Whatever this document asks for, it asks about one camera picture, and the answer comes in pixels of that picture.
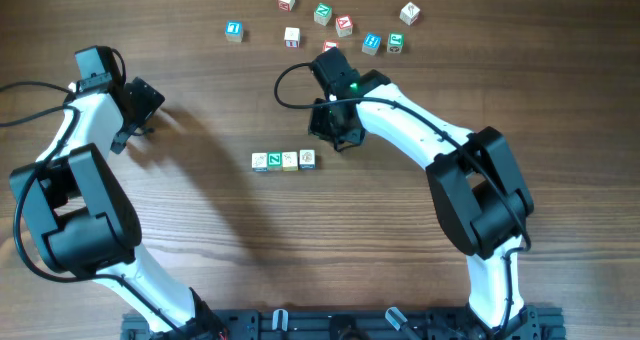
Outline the yellow sided white block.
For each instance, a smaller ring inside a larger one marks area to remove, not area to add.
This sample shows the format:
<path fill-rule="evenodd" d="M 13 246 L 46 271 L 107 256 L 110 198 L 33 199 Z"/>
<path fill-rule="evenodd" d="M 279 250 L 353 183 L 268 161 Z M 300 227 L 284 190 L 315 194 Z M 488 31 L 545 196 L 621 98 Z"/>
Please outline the yellow sided white block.
<path fill-rule="evenodd" d="M 284 171 L 297 171 L 299 169 L 297 152 L 282 153 L 282 169 Z"/>

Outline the green J block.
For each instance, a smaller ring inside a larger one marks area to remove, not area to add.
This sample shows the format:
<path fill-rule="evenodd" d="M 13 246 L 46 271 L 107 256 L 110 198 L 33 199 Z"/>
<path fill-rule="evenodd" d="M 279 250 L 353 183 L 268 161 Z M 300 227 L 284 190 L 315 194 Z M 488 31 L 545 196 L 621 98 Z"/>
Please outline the green J block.
<path fill-rule="evenodd" d="M 399 54 L 402 52 L 404 46 L 404 35 L 402 33 L 392 32 L 388 36 L 387 40 L 387 52 L 393 54 Z"/>

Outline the blue sided picture block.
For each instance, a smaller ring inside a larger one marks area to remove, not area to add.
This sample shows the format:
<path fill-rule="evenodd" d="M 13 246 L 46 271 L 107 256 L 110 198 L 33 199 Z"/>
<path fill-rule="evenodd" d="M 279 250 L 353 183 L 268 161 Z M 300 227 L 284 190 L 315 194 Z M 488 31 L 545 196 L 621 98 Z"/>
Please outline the blue sided picture block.
<path fill-rule="evenodd" d="M 312 149 L 301 149 L 299 151 L 299 168 L 300 169 L 315 169 L 316 168 L 316 154 Z"/>

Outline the red sided block green N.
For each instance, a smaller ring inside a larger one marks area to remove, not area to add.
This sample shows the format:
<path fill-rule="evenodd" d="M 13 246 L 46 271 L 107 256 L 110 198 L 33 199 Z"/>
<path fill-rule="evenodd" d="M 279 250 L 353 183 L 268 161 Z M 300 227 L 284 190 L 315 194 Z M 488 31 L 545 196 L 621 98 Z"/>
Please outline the red sided block green N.
<path fill-rule="evenodd" d="M 283 169 L 282 155 L 282 152 L 267 153 L 267 169 L 269 171 L 281 171 Z"/>

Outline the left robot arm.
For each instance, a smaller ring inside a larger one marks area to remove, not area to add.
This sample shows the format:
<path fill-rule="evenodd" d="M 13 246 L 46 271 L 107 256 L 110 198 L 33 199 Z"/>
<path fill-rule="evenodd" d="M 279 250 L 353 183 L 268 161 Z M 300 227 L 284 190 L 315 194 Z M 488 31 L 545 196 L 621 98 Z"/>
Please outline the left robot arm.
<path fill-rule="evenodd" d="M 229 330 L 196 292 L 171 277 L 142 243 L 136 211 L 111 171 L 164 101 L 139 77 L 127 80 L 122 55 L 108 46 L 79 50 L 80 80 L 65 89 L 64 119 L 50 146 L 15 169 L 13 239 L 37 276 L 95 282 L 132 306 L 150 339 L 224 339 Z"/>

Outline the blue sided white block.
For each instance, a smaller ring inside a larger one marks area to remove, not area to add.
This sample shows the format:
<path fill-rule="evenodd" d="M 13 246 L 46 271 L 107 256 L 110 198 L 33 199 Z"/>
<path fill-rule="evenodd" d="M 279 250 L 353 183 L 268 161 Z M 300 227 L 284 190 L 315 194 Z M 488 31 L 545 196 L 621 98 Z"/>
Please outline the blue sided white block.
<path fill-rule="evenodd" d="M 251 166 L 254 172 L 266 172 L 268 170 L 267 154 L 265 152 L 252 153 Z"/>

